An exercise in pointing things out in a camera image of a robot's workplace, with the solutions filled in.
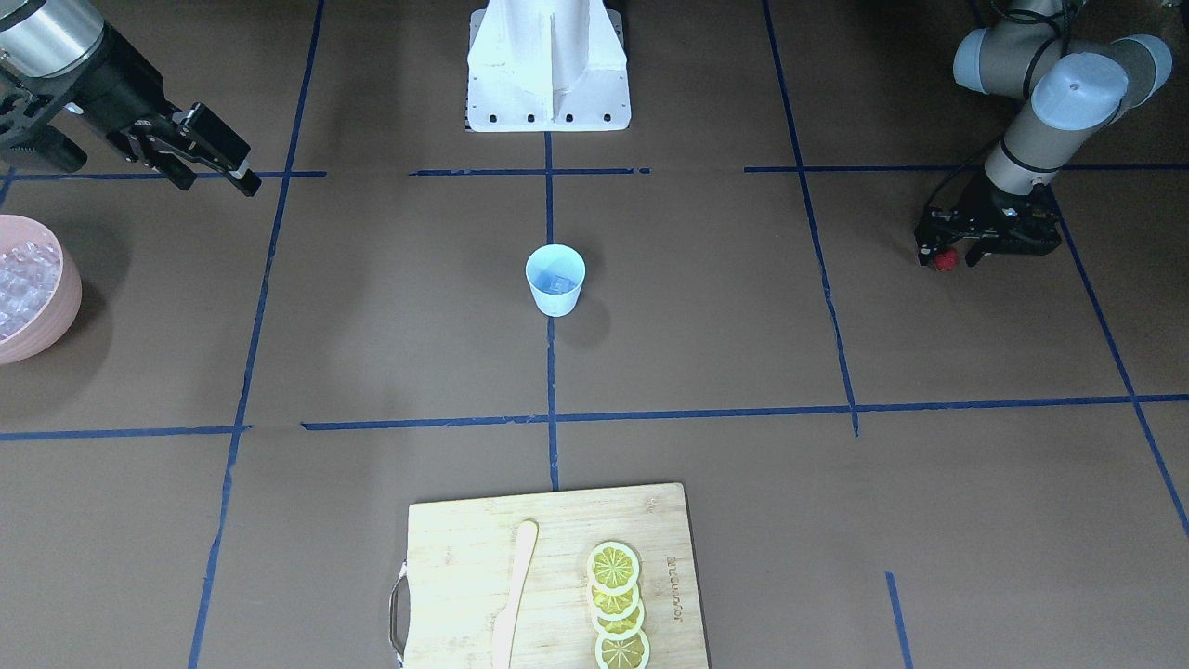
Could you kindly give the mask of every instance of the cutting board handle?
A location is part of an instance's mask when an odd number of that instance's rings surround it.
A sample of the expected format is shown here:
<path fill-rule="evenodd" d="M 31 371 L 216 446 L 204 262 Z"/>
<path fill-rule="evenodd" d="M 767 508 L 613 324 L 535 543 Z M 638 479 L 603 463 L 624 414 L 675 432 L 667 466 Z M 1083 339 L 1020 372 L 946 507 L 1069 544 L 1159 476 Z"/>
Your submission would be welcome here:
<path fill-rule="evenodd" d="M 396 605 L 397 605 L 397 591 L 401 588 L 401 582 L 407 582 L 409 580 L 409 561 L 405 560 L 401 563 L 401 572 L 396 575 L 396 583 L 392 585 L 392 594 L 388 598 L 388 640 L 392 644 L 392 651 L 396 654 L 396 667 L 401 669 L 404 667 L 404 644 L 396 639 L 397 632 L 397 619 L 396 619 Z"/>

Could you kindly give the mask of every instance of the bowl of ice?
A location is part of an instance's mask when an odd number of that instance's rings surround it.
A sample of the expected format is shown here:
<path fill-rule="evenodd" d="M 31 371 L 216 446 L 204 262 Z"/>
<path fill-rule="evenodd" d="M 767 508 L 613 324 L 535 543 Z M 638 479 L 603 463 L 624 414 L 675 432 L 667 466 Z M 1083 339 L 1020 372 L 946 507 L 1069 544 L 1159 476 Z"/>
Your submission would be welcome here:
<path fill-rule="evenodd" d="M 44 225 L 0 214 L 0 365 L 57 342 L 78 315 L 82 280 Z"/>

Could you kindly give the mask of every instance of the blue tape line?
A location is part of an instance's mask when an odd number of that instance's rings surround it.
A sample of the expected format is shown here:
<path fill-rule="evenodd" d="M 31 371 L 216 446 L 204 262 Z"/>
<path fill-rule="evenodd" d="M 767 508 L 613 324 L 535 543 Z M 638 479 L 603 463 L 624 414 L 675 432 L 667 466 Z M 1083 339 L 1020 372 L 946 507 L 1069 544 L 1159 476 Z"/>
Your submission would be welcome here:
<path fill-rule="evenodd" d="M 641 168 L 641 173 L 652 173 L 652 170 L 647 172 Z M 609 173 L 635 173 L 636 168 L 558 168 L 549 170 L 556 176 L 586 176 L 586 175 L 609 175 Z"/>
<path fill-rule="evenodd" d="M 302 423 L 310 433 L 339 430 L 402 430 L 409 428 L 473 428 L 476 425 L 528 425 L 548 423 L 547 416 L 485 416 L 476 418 L 422 418 L 411 421 L 357 421 L 346 423 Z"/>
<path fill-rule="evenodd" d="M 768 42 L 772 45 L 772 61 L 776 68 L 776 78 L 780 81 L 780 99 L 785 105 L 785 120 L 788 122 L 788 140 L 793 145 L 793 157 L 797 160 L 798 177 L 801 182 L 801 198 L 805 200 L 805 214 L 810 221 L 810 235 L 813 238 L 813 253 L 818 259 L 818 269 L 822 272 L 822 292 L 825 296 L 826 308 L 830 310 L 830 322 L 833 324 L 833 341 L 838 348 L 838 370 L 842 373 L 842 385 L 847 391 L 847 404 L 850 406 L 850 423 L 858 437 L 858 412 L 855 410 L 855 391 L 850 384 L 850 371 L 847 367 L 847 351 L 842 345 L 842 329 L 838 327 L 838 311 L 833 307 L 833 296 L 830 291 L 830 274 L 825 267 L 825 254 L 822 251 L 822 239 L 818 234 L 817 216 L 813 214 L 813 200 L 810 196 L 810 183 L 805 177 L 805 160 L 801 157 L 801 143 L 797 137 L 797 122 L 793 120 L 793 105 L 788 99 L 788 86 L 785 81 L 785 67 L 781 64 L 780 46 L 776 44 L 776 29 L 772 21 L 772 6 L 769 0 L 763 0 L 763 18 L 768 24 Z"/>
<path fill-rule="evenodd" d="M 543 169 L 421 169 L 409 176 L 541 176 Z"/>
<path fill-rule="evenodd" d="M 272 235 L 269 239 L 269 254 L 264 261 L 264 276 L 260 279 L 260 297 L 256 307 L 256 318 L 252 323 L 252 341 L 247 351 L 247 362 L 244 367 L 244 390 L 239 398 L 239 406 L 235 411 L 235 425 L 244 424 L 247 414 L 247 398 L 252 390 L 252 373 L 256 367 L 256 353 L 260 343 L 260 328 L 264 323 L 264 307 L 269 296 L 269 276 L 272 272 L 272 259 L 277 251 L 277 238 L 281 234 L 281 221 L 285 210 L 285 197 L 289 195 L 290 173 L 294 160 L 297 156 L 297 140 L 301 137 L 301 121 L 306 112 L 306 97 L 309 94 L 309 82 L 314 75 L 314 58 L 317 55 L 317 40 L 322 30 L 322 12 L 326 8 L 326 0 L 317 1 L 317 10 L 314 13 L 314 27 L 309 38 L 309 51 L 306 55 L 306 72 L 302 76 L 301 93 L 297 95 L 297 109 L 294 113 L 292 132 L 289 135 L 289 154 L 285 157 L 284 176 L 281 178 L 281 195 L 277 197 L 277 213 L 272 221 Z M 210 593 L 215 583 L 215 569 L 219 566 L 219 551 L 222 548 L 222 534 L 227 525 L 227 507 L 231 503 L 232 469 L 239 456 L 240 434 L 231 437 L 231 447 L 227 450 L 227 469 L 224 472 L 222 500 L 219 509 L 219 530 L 215 539 L 210 544 L 210 553 L 207 557 L 207 576 L 202 585 L 202 599 L 199 601 L 199 616 L 194 621 L 194 640 L 190 643 L 190 659 L 188 669 L 197 669 L 199 656 L 202 652 L 202 637 L 207 627 L 207 613 L 210 610 Z"/>
<path fill-rule="evenodd" d="M 8 198 L 8 189 L 12 188 L 12 182 L 15 176 L 17 168 L 8 168 L 8 173 L 4 177 L 4 185 L 0 187 L 0 207 L 4 207 L 5 200 Z"/>
<path fill-rule="evenodd" d="M 826 171 L 951 171 L 958 165 L 748 165 L 743 168 L 744 173 L 769 173 L 769 172 L 826 172 Z M 965 165 L 962 171 L 974 171 L 982 169 L 982 165 Z M 1185 163 L 1137 163 L 1137 164 L 1078 164 L 1065 165 L 1063 170 L 1074 171 L 1184 171 L 1189 170 Z"/>
<path fill-rule="evenodd" d="M 888 582 L 888 598 L 892 600 L 892 616 L 895 618 L 895 632 L 900 638 L 900 655 L 904 657 L 904 669 L 912 669 L 912 648 L 908 646 L 908 631 L 904 626 L 904 612 L 900 610 L 900 592 L 895 587 L 895 575 L 885 572 Z"/>
<path fill-rule="evenodd" d="M 1061 220 L 1061 233 L 1065 236 L 1065 245 L 1069 246 L 1069 253 L 1074 257 L 1074 265 L 1077 266 L 1077 273 L 1082 278 L 1082 285 L 1086 288 L 1086 294 L 1090 297 L 1090 304 L 1094 307 L 1094 315 L 1099 318 L 1099 327 L 1102 328 L 1102 336 L 1106 337 L 1107 346 L 1111 348 L 1111 356 L 1115 361 L 1115 367 L 1119 370 L 1119 377 L 1122 379 L 1124 389 L 1127 390 L 1127 397 L 1131 400 L 1132 409 L 1135 411 L 1135 418 L 1139 419 L 1139 425 L 1144 430 L 1144 438 L 1147 440 L 1147 448 L 1152 452 L 1152 459 L 1156 461 L 1156 467 L 1160 472 L 1160 478 L 1164 480 L 1164 488 L 1169 493 L 1169 498 L 1172 500 L 1172 507 L 1177 512 L 1177 518 L 1181 520 L 1181 529 L 1184 531 L 1185 536 L 1189 537 L 1189 515 L 1185 513 L 1184 504 L 1181 501 L 1181 494 L 1177 493 L 1176 484 L 1172 482 L 1172 476 L 1169 474 L 1169 468 L 1164 463 L 1164 455 L 1160 453 L 1160 447 L 1156 443 L 1156 437 L 1152 435 L 1151 428 L 1147 425 L 1147 417 L 1144 416 L 1144 408 L 1139 403 L 1139 397 L 1135 395 L 1135 387 L 1131 383 L 1131 375 L 1127 374 L 1127 367 L 1122 362 L 1122 355 L 1119 354 L 1119 347 L 1115 345 L 1114 334 L 1111 332 L 1111 326 L 1107 323 L 1107 316 L 1102 310 L 1102 304 L 1099 302 L 1099 295 L 1094 290 L 1094 284 L 1090 283 L 1090 276 L 1086 271 L 1086 264 L 1082 261 L 1082 253 L 1077 250 L 1077 242 L 1074 240 L 1074 234 L 1069 229 L 1069 223 L 1065 221 L 1065 214 L 1061 210 L 1061 203 L 1057 202 L 1057 196 L 1049 190 L 1049 197 L 1052 200 L 1053 208 L 1057 210 L 1057 215 Z"/>
<path fill-rule="evenodd" d="M 545 242 L 553 244 L 553 133 L 552 132 L 545 133 Z"/>
<path fill-rule="evenodd" d="M 961 403 L 905 403 L 882 405 L 858 405 L 864 414 L 911 412 L 911 411 L 963 411 L 982 409 L 1024 409 L 1087 405 L 1126 405 L 1131 404 L 1127 396 L 1107 396 L 1097 398 L 1034 398 L 1025 400 L 970 400 Z"/>
<path fill-rule="evenodd" d="M 605 421 L 674 421 L 687 418 L 750 418 L 757 416 L 820 416 L 850 414 L 847 405 L 757 409 L 702 409 L 686 411 L 619 411 L 605 414 L 560 414 L 558 423 L 598 423 Z"/>
<path fill-rule="evenodd" d="M 1140 402 L 1189 403 L 1183 396 L 1140 396 Z M 905 403 L 856 405 L 860 414 L 893 414 L 916 411 L 976 411 L 995 409 L 1039 409 L 1059 406 L 1095 406 L 1131 404 L 1127 396 L 1080 398 L 1032 398 L 1024 400 L 968 400 L 956 403 Z M 617 411 L 592 414 L 556 414 L 555 416 L 487 416 L 473 418 L 429 418 L 410 421 L 359 421 L 346 423 L 302 423 L 309 431 L 386 430 L 409 428 L 466 428 L 473 425 L 509 425 L 534 423 L 600 423 L 612 421 L 677 421 L 691 418 L 751 418 L 763 416 L 829 416 L 850 414 L 848 405 L 811 405 L 787 408 L 696 409 L 677 411 Z"/>
<path fill-rule="evenodd" d="M 272 219 L 272 234 L 269 238 L 269 254 L 264 260 L 264 276 L 260 279 L 260 296 L 256 304 L 256 318 L 252 322 L 252 340 L 247 348 L 247 364 L 244 368 L 244 390 L 240 393 L 239 408 L 235 410 L 235 424 L 244 423 L 247 415 L 247 398 L 252 391 L 252 375 L 256 371 L 256 354 L 260 346 L 260 330 L 264 326 L 264 309 L 269 299 L 269 279 L 272 274 L 272 261 L 277 254 L 277 239 L 281 236 L 281 222 L 285 214 L 285 201 L 289 197 L 289 181 L 294 162 L 297 158 L 297 140 L 301 137 L 301 121 L 306 115 L 306 97 L 309 95 L 309 82 L 314 76 L 314 58 L 317 56 L 317 40 L 322 31 L 322 11 L 326 0 L 319 0 L 314 14 L 314 31 L 309 39 L 309 51 L 306 55 L 306 74 L 302 76 L 301 93 L 297 95 L 297 111 L 294 113 L 294 126 L 289 135 L 289 154 L 285 156 L 285 170 L 281 177 L 281 195 L 277 197 L 277 213 Z"/>
<path fill-rule="evenodd" d="M 207 629 L 207 614 L 210 612 L 210 593 L 215 587 L 215 570 L 219 567 L 219 551 L 222 548 L 222 534 L 227 526 L 227 507 L 231 504 L 231 471 L 235 467 L 239 457 L 239 433 L 232 435 L 231 447 L 227 449 L 227 467 L 224 469 L 224 487 L 219 501 L 219 529 L 215 530 L 215 541 L 210 543 L 210 553 L 207 554 L 207 573 L 202 580 L 202 597 L 199 599 L 199 617 L 194 623 L 194 640 L 190 642 L 189 669 L 197 669 L 199 655 L 202 652 L 202 637 Z"/>
<path fill-rule="evenodd" d="M 553 133 L 545 133 L 545 242 L 553 244 Z M 561 490 L 560 474 L 558 472 L 558 366 L 556 348 L 554 347 L 556 323 L 553 316 L 548 317 L 545 329 L 546 339 L 546 387 L 548 392 L 549 412 L 549 485 L 554 492 Z"/>
<path fill-rule="evenodd" d="M 524 168 L 524 169 L 419 169 L 417 171 L 410 171 L 409 176 L 589 176 L 589 175 L 614 175 L 614 173 L 635 173 L 636 168 L 561 168 L 553 169 L 552 166 L 546 166 L 545 169 L 537 168 Z M 640 173 L 652 173 L 648 168 L 640 168 Z"/>
<path fill-rule="evenodd" d="M 1189 170 L 1185 163 L 1137 163 L 1137 164 L 1080 164 L 1061 168 L 1065 171 L 1183 171 Z"/>
<path fill-rule="evenodd" d="M 753 165 L 743 168 L 744 173 L 769 172 L 828 172 L 828 171 L 950 171 L 958 165 Z M 967 165 L 964 171 L 980 169 L 980 165 Z"/>
<path fill-rule="evenodd" d="M 1178 393 L 1170 396 L 1137 396 L 1135 399 L 1143 404 L 1189 403 L 1189 393 Z"/>
<path fill-rule="evenodd" d="M 556 392 L 556 380 L 558 380 L 558 366 L 556 356 L 554 354 L 554 317 L 549 316 L 549 324 L 546 328 L 546 339 L 549 342 L 549 349 L 547 354 L 546 365 L 546 380 L 549 387 L 549 484 L 553 486 L 553 492 L 561 490 L 560 476 L 558 473 L 558 392 Z"/>
<path fill-rule="evenodd" d="M 42 442 L 52 440 L 112 440 L 136 437 L 177 437 L 185 435 L 238 435 L 251 430 L 247 425 L 203 428 L 133 428 L 127 430 L 58 430 L 43 433 L 0 433 L 0 442 Z"/>
<path fill-rule="evenodd" d="M 326 176 L 326 171 L 301 170 L 301 171 L 258 171 L 254 172 L 260 178 L 317 178 Z M 203 171 L 194 175 L 196 178 L 224 178 L 224 175 L 214 171 Z M 130 172 L 130 173 L 21 173 L 13 181 L 155 181 L 165 178 L 164 173 L 156 171 Z"/>

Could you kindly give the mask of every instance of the cable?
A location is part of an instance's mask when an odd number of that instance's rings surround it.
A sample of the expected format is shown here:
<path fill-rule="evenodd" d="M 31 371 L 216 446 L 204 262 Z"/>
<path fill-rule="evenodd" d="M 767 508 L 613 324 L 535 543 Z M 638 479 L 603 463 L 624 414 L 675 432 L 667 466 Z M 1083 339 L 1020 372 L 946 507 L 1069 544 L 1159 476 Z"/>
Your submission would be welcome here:
<path fill-rule="evenodd" d="M 1024 100 L 1027 100 L 1032 95 L 1032 75 L 1037 71 L 1037 64 L 1040 62 L 1040 56 L 1044 56 L 1049 45 L 1056 42 L 1056 37 L 1050 37 L 1044 44 L 1037 49 L 1036 53 L 1032 53 L 1032 62 L 1028 63 L 1028 69 L 1024 72 L 1024 94 L 1020 95 Z"/>
<path fill-rule="evenodd" d="M 945 175 L 945 178 L 943 178 L 942 182 L 937 184 L 937 188 L 933 188 L 933 191 L 929 194 L 929 198 L 925 200 L 925 213 L 926 214 L 929 213 L 929 207 L 931 207 L 933 204 L 933 200 L 937 198 L 937 195 L 942 191 L 942 188 L 945 188 L 945 185 L 950 181 L 954 181 L 954 177 L 957 176 L 958 173 L 961 173 L 962 170 L 967 168 L 967 165 L 969 165 L 970 163 L 973 163 L 976 159 L 979 159 L 979 157 L 981 157 L 987 151 L 992 150 L 995 146 L 995 144 L 999 144 L 999 141 L 1002 138 L 1004 138 L 1002 134 L 996 134 L 994 139 L 992 139 L 990 141 L 988 141 L 984 146 L 982 146 L 981 149 L 979 149 L 974 153 L 970 153 L 969 158 L 967 158 L 965 160 L 963 160 L 962 164 L 960 164 L 958 166 L 954 168 L 954 170 L 950 173 Z"/>
<path fill-rule="evenodd" d="M 1006 21 L 1020 25 L 1037 25 L 1045 24 L 1052 29 L 1053 34 L 1061 34 L 1061 26 L 1057 25 L 1056 19 L 1061 17 L 1061 12 L 1056 14 L 1045 15 L 1039 12 L 1033 12 L 1032 10 L 1012 10 L 1008 8 L 1006 12 L 999 7 L 995 0 L 990 0 L 990 8 L 995 11 Z"/>
<path fill-rule="evenodd" d="M 1061 23 L 1062 23 L 1062 27 L 1063 27 L 1062 33 L 1061 33 L 1061 55 L 1062 55 L 1062 57 L 1065 57 L 1065 56 L 1069 55 L 1069 38 L 1074 33 L 1074 19 L 1070 15 L 1070 12 L 1071 12 L 1071 8 L 1070 8 L 1069 0 L 1061 0 Z"/>

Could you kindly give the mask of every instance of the yellow lemon slice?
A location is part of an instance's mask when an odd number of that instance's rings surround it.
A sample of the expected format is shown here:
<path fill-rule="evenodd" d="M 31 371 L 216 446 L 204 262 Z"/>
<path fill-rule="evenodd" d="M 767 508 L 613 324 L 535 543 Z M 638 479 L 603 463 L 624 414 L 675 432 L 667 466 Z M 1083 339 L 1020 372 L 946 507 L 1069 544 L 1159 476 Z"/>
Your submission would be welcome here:
<path fill-rule="evenodd" d="M 592 618 L 594 629 L 600 637 L 621 642 L 628 637 L 636 636 L 636 632 L 644 625 L 644 602 L 640 602 L 628 616 L 618 620 L 606 620 L 598 616 Z"/>
<path fill-rule="evenodd" d="M 591 586 L 609 595 L 622 595 L 640 579 L 640 558 L 619 542 L 603 542 L 586 560 Z"/>
<path fill-rule="evenodd" d="M 594 642 L 594 662 L 599 669 L 644 669 L 648 651 L 648 637 L 642 631 L 627 639 L 600 636 Z"/>
<path fill-rule="evenodd" d="M 586 591 L 586 599 L 596 608 L 599 618 L 604 620 L 622 620 L 640 604 L 640 586 L 633 586 L 630 591 L 622 595 L 609 595 L 592 586 Z"/>

